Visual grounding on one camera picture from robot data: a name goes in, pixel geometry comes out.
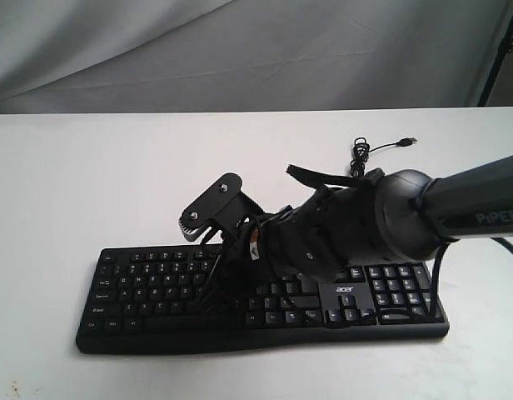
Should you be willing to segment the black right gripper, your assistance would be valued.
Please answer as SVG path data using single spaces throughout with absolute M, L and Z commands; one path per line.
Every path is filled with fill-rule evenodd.
M 292 210 L 286 206 L 276 213 L 251 214 L 237 228 L 235 240 L 222 234 L 220 254 L 194 305 L 200 314 L 224 311 L 237 300 L 249 298 L 258 287 L 294 273 L 286 246 L 273 224 Z

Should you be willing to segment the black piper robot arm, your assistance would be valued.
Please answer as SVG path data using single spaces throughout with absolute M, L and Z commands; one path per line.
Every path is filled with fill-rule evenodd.
M 299 207 L 265 212 L 228 173 L 183 212 L 188 240 L 222 238 L 200 309 L 290 274 L 333 283 L 347 267 L 439 262 L 461 239 L 513 236 L 513 156 L 445 178 L 413 169 L 360 178 L 294 165 L 287 172 L 313 191 Z

